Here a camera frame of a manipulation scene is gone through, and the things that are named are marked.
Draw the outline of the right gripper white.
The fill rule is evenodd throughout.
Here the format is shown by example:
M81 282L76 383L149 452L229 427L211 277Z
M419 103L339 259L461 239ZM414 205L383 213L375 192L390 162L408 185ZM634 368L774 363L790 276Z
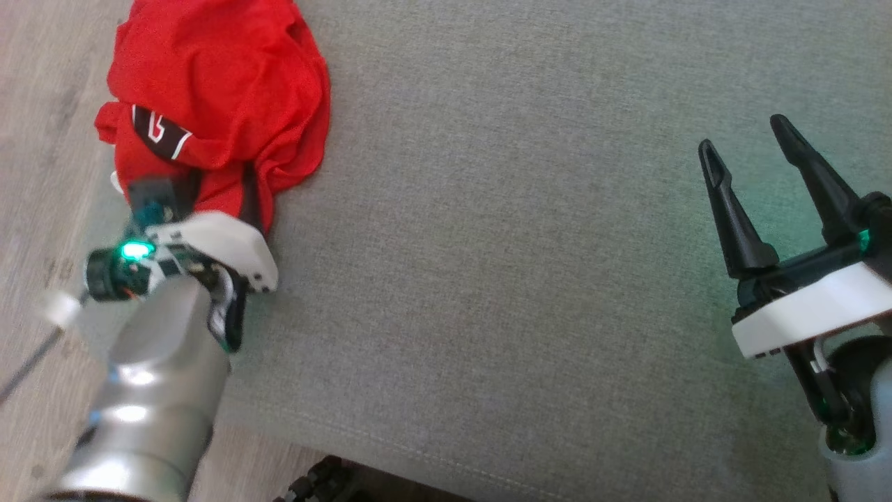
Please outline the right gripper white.
M785 159L805 182L822 238L835 247L779 261L740 204L716 147L709 139L700 142L698 159L724 266L739 281L732 336L746 358L890 314L890 273L877 258L864 259L857 241L863 227L852 214L856 192L789 118L771 115L770 125Z

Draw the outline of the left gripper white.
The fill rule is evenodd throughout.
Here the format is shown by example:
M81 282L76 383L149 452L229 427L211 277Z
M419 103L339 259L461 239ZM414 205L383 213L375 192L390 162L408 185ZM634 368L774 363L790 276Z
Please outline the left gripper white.
M185 175L185 212L194 212L203 175ZM248 279L255 292L274 292L279 286L279 270L262 234L261 200L253 162L243 165L241 220L223 212L198 212L182 222L153 225L146 229L150 241L159 245L184 245L218 261Z

